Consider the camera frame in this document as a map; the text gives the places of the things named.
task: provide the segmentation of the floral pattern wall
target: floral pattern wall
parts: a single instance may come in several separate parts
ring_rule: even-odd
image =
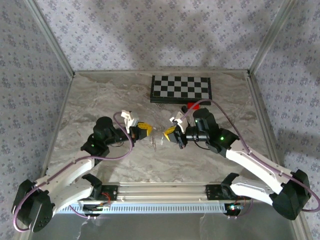
[[[0,3],[0,239],[19,184],[39,177],[69,77],[23,1]]]
[[[320,195],[320,2],[301,0],[255,74],[277,149],[288,168],[308,173]],[[316,208],[312,199],[307,208]],[[320,212],[305,213],[320,240]]]
[[[248,69],[282,0],[36,0],[73,70]]]

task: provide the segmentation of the checkerboard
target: checkerboard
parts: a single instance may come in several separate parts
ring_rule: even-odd
[[[187,104],[200,99],[212,99],[209,77],[152,76],[151,103]]]

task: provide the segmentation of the red block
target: red block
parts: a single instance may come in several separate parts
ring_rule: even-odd
[[[195,103],[194,103],[194,102],[189,102],[188,105],[187,105],[187,106],[188,106],[188,109],[190,109],[193,104],[195,104]],[[195,109],[195,110],[199,109],[199,104],[195,105],[195,106],[193,107],[193,109]]]

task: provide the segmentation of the patterned wallpaper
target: patterned wallpaper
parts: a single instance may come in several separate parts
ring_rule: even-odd
[[[255,75],[285,165],[320,195],[320,2],[300,1],[290,16]],[[305,215],[320,240],[320,212]]]
[[[39,177],[69,78],[20,0],[0,3],[0,239],[19,184]]]
[[[74,71],[248,69],[282,0],[36,0]]]

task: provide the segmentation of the marble surface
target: marble surface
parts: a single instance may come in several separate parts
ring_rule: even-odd
[[[124,109],[138,113],[140,121],[153,126],[156,148],[147,137],[137,142],[125,159],[101,162],[91,173],[102,182],[214,182],[222,181],[231,172],[254,178],[242,166],[202,150],[194,143],[189,143],[183,150],[166,139],[161,145],[163,132],[171,126],[170,116],[182,105],[150,103],[152,75],[146,72],[76,74],[48,172],[76,155],[93,132],[99,117],[112,117]],[[242,74],[163,72],[163,75],[210,77],[212,99],[227,112],[248,145],[267,155],[261,127]],[[217,107],[206,107],[221,127],[233,131]],[[128,142],[122,147],[110,147],[108,157],[121,156],[128,149]]]

